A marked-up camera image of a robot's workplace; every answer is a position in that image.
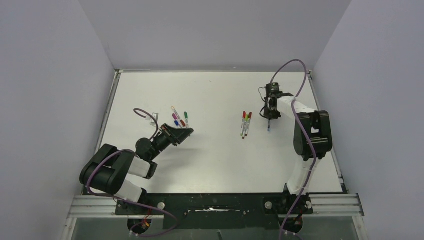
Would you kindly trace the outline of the blue gel pen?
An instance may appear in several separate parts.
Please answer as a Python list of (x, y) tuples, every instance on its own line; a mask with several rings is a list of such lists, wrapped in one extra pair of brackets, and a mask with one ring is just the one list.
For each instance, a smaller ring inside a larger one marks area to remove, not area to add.
[(270, 132), (270, 130), (271, 130), (271, 119), (268, 119), (267, 131)]

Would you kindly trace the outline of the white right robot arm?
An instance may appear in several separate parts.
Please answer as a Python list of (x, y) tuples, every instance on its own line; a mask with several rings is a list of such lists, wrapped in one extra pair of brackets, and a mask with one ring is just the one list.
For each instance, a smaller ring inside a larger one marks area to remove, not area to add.
[(291, 195), (306, 195), (320, 160), (333, 148), (329, 113), (307, 107), (292, 94), (282, 92), (276, 82), (264, 89), (261, 117), (269, 122), (282, 115), (294, 120), (293, 147), (301, 159), (295, 163), (286, 189)]

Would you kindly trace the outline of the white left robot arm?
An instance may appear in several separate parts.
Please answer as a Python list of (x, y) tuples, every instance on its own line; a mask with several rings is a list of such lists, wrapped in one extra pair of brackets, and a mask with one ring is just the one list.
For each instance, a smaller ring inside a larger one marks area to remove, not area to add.
[(165, 123), (152, 139), (139, 139), (135, 151), (104, 144), (84, 166), (79, 181), (87, 190), (101, 191), (102, 197), (138, 203), (146, 191), (126, 177), (151, 179), (158, 167), (154, 159), (170, 145), (183, 143), (193, 132), (192, 128), (175, 128)]

